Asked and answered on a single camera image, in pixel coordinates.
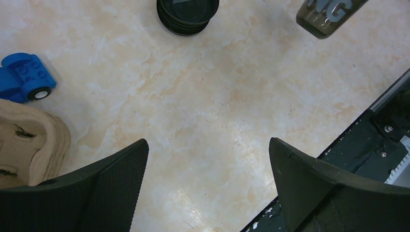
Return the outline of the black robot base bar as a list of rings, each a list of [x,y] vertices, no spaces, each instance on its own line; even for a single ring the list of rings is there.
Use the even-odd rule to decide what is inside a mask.
[[[384,95],[316,158],[361,177],[410,189],[409,88]],[[278,196],[245,231],[288,232]]]

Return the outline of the translucent brown plastic cup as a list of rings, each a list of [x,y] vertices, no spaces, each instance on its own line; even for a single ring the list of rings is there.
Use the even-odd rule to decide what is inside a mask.
[[[318,39],[326,39],[354,15],[367,0],[305,0],[296,22]]]

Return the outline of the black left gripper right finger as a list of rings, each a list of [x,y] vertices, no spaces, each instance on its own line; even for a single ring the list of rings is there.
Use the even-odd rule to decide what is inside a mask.
[[[410,190],[361,177],[279,138],[269,157],[290,232],[407,232]]]

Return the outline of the blue toy car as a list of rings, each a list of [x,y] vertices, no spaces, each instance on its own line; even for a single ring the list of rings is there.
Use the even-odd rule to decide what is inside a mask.
[[[35,54],[14,53],[0,64],[0,98],[17,103],[48,97],[57,82]]]

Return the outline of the brown pulp cup carrier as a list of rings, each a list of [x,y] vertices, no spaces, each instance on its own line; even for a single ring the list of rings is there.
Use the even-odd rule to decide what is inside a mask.
[[[1,100],[1,189],[36,186],[57,177],[71,141],[70,131],[61,118]]]

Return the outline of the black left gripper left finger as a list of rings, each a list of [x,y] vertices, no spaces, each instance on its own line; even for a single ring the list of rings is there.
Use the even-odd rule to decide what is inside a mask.
[[[102,160],[36,186],[0,191],[3,232],[128,232],[149,146],[140,139]]]

